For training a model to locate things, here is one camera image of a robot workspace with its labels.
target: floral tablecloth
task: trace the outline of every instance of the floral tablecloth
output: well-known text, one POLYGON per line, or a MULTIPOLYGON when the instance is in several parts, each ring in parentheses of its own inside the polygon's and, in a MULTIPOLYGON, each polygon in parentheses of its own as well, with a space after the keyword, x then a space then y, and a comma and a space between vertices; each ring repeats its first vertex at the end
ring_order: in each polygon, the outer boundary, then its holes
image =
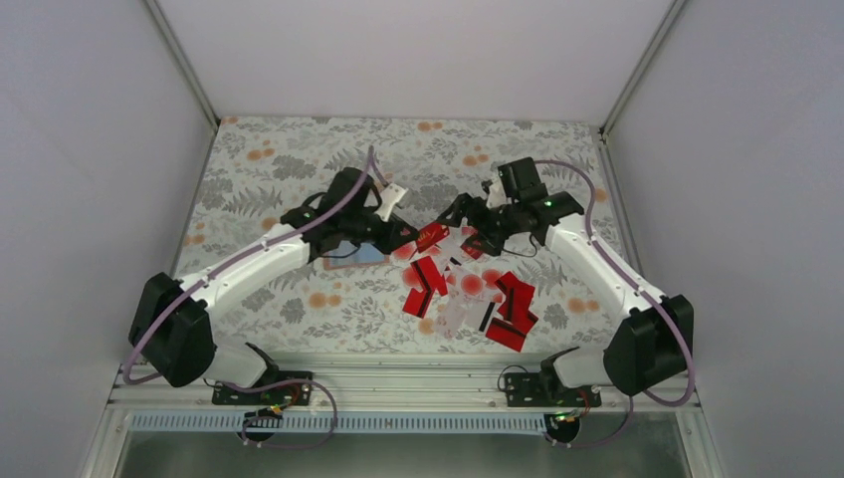
MULTIPOLYGON (((399 214, 416 227, 430 223, 460 192, 482 195, 481 181, 498 165, 525 156, 558 158, 586 170, 598 187, 596 230, 620 249, 595 145, 585 123, 229 117, 222 120, 177 266, 184 275, 211 265, 255 240, 289 208, 326 189, 344 166, 363 167, 374 144, 387 180, 410 189, 399 214)), ((566 190, 581 204, 588 189, 572 173, 541 166, 550 192, 566 190)), ((527 237, 508 248, 532 254, 527 237)), ((216 337, 234 337, 268 352, 297 353, 507 353, 483 333, 462 328, 448 339, 434 317, 402 312, 408 254, 340 267, 319 259, 284 274, 247 297, 213 325, 216 337)), ((606 341, 611 330, 595 296, 559 258, 482 257, 466 268, 483 277, 512 271, 535 286, 530 309, 539 321, 525 353, 553 353, 606 341)))

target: red card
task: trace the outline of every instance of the red card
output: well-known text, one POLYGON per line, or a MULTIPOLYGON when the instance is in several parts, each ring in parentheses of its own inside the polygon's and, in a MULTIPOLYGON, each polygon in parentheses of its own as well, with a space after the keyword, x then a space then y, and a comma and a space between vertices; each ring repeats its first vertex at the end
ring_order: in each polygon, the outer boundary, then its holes
POLYGON ((410 293, 407 295, 407 301, 405 301, 402 311, 422 319, 425 317, 425 313, 428 312, 428 306, 431 305, 431 299, 433 297, 433 291, 411 289, 410 293))
POLYGON ((479 257, 484 255, 483 252, 479 251, 478 249, 475 249, 474 247, 467 246, 466 244, 461 245, 460 248, 463 249, 463 252, 465 252, 466 255, 468 255, 472 259, 478 259, 479 257))
POLYGON ((487 339, 498 342, 516 352, 521 352, 522 347, 525 345, 525 334, 519 332, 512 325, 498 319, 493 319, 490 323, 490 327, 487 329, 487 339))
POLYGON ((498 286, 502 292, 506 292, 507 289, 518 289, 524 291, 531 299, 533 298, 533 293, 536 291, 536 287, 528 284, 527 282, 520 281, 519 278, 512 272, 508 272, 507 274, 501 276, 499 280, 496 281, 496 286, 498 286))
POLYGON ((448 237, 449 234, 448 226, 438 222, 428 224, 419 231, 419 237, 416 238, 416 251, 420 254, 425 252, 429 247, 448 237))
POLYGON ((436 290, 441 296, 448 294, 446 279, 440 274, 431 256, 425 256, 410 263, 410 267, 419 275, 422 287, 426 290, 436 290))

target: orange flower print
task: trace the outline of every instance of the orange flower print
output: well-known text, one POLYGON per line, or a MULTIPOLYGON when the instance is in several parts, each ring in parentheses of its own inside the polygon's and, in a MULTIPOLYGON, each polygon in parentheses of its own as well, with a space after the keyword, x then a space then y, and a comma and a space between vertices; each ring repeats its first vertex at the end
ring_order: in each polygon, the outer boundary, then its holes
POLYGON ((325 294, 323 294, 322 292, 314 292, 308 298, 308 305, 310 305, 314 309, 321 309, 325 307, 325 294))
POLYGON ((586 305, 580 299, 572 298, 568 300, 568 309, 575 314, 583 314, 586 311, 586 305))
POLYGON ((422 319, 419 321, 419 332, 423 336, 430 336, 434 334, 434 321, 431 319, 422 319))
POLYGON ((276 216, 265 217, 263 221, 261 221, 261 229, 265 231, 269 231, 273 228, 276 224, 279 223, 279 218, 276 216))

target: white panel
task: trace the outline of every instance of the white panel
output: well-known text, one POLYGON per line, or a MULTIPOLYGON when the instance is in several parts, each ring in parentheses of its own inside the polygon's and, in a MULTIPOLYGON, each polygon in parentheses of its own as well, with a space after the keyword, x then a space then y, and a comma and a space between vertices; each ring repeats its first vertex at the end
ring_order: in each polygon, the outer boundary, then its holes
POLYGON ((730 476, 841 476, 844 3, 690 2, 613 132, 730 476))
POLYGON ((159 0, 220 115, 602 123, 670 0, 159 0))
POLYGON ((75 476, 212 131, 141 2, 3 7, 0 462, 75 476))

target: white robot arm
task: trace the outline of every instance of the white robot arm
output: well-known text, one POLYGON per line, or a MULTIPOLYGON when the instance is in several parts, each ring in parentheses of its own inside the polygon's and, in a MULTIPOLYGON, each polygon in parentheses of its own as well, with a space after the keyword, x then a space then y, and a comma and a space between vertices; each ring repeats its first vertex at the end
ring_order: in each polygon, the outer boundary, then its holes
POLYGON ((662 314, 690 350, 692 306, 683 296, 666 297, 601 237, 590 237, 583 207, 568 193, 549 195, 532 158, 500 166, 495 179, 482 185, 486 199, 460 194, 438 221, 457 227, 467 219, 478 232, 466 244, 493 256, 501 255, 512 235, 529 233, 574 269, 616 329, 609 344, 563 351, 542 362, 539 375, 550 401, 568 389, 607 383, 632 396, 686 369, 682 346, 662 314))
POLYGON ((278 368, 266 354, 252 344, 215 342, 211 324, 273 278, 316 260, 343 240, 356 246, 372 244, 383 254, 415 240, 418 231, 393 213, 406 192, 396 184, 379 192, 372 178, 366 176, 363 187, 345 205, 333 215, 326 213, 339 207, 361 174, 358 169, 345 168, 334 177, 327 192, 290 210, 265 235, 213 266, 178 279, 164 273, 149 279, 129 331, 129 342, 140 347, 173 386, 198 378, 239 387, 276 381, 278 368), (367 206, 370 192, 376 204, 367 206), (318 207, 312 208, 311 202, 319 196, 318 207), (161 322, 168 308, 172 311, 161 322), (141 344, 144 336, 149 339, 141 344))

